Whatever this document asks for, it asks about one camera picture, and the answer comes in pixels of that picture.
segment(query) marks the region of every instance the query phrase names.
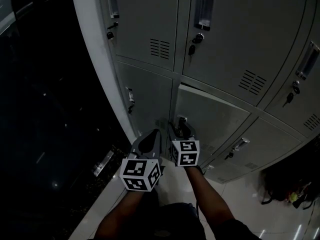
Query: locker door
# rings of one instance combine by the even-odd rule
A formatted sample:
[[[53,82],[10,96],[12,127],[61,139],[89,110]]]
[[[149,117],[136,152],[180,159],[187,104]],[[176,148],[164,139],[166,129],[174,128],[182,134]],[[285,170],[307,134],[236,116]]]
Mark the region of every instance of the locker door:
[[[183,74],[256,106],[286,60],[305,2],[191,0]],[[198,33],[204,39],[189,56]]]
[[[266,111],[304,136],[309,137],[319,131],[320,125],[320,1],[309,38],[291,75],[266,108]],[[283,107],[293,83],[299,82],[300,94]]]
[[[232,147],[241,138],[250,140],[250,143],[239,151],[235,151],[232,158],[225,160]],[[218,182],[232,180],[271,163],[300,143],[283,130],[258,118],[239,139],[210,164],[214,168],[209,170],[210,173],[206,173],[206,177],[211,177],[213,180],[224,179],[218,179]]]
[[[108,0],[116,54],[173,70],[178,0]]]
[[[162,136],[162,153],[166,150],[170,112],[172,79],[118,62],[117,75],[127,108],[134,107],[129,118],[137,136],[152,129],[159,129]]]
[[[229,102],[189,86],[180,85],[175,118],[183,116],[200,141],[201,165],[238,129],[250,115]]]

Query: ventilation slot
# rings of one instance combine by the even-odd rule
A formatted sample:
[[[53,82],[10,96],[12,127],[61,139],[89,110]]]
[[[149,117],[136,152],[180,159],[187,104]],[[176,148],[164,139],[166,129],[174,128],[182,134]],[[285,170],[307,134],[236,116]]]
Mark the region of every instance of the ventilation slot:
[[[309,117],[303,125],[307,127],[309,130],[313,131],[320,125],[320,118],[318,118],[315,114]]]
[[[150,54],[169,60],[170,43],[150,38]]]
[[[166,123],[161,120],[155,120],[154,124],[163,130],[166,129]]]
[[[240,80],[239,87],[254,95],[258,95],[265,86],[266,82],[267,80],[246,70],[242,76],[242,79]]]
[[[253,169],[256,169],[256,168],[258,167],[258,165],[254,164],[254,163],[252,163],[252,162],[249,162],[249,163],[247,163],[247,164],[245,165],[245,167],[253,170]]]
[[[202,149],[203,151],[212,152],[212,151],[215,149],[215,147],[214,147],[214,146],[210,146],[210,145],[208,145],[208,144],[202,144],[202,145],[201,145],[201,149]]]
[[[221,182],[225,182],[226,181],[224,178],[221,178],[221,177],[217,178],[217,180],[221,181]]]

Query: forearm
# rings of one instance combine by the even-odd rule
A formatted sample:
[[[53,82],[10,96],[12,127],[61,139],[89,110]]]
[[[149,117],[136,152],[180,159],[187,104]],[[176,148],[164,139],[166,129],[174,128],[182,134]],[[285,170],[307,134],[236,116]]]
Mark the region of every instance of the forearm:
[[[95,233],[96,238],[117,239],[123,224],[135,213],[144,192],[128,192],[120,203],[104,217]]]
[[[234,219],[228,205],[195,167],[185,167],[198,205],[211,228]]]

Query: person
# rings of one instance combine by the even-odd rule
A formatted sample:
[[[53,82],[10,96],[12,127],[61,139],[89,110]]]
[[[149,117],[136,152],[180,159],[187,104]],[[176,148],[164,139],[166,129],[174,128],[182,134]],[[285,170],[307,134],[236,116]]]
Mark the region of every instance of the person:
[[[259,239],[236,220],[223,198],[197,167],[184,167],[195,198],[216,240]],[[130,191],[102,220],[94,239],[197,239],[205,240],[204,228],[191,203],[159,207],[158,194]]]

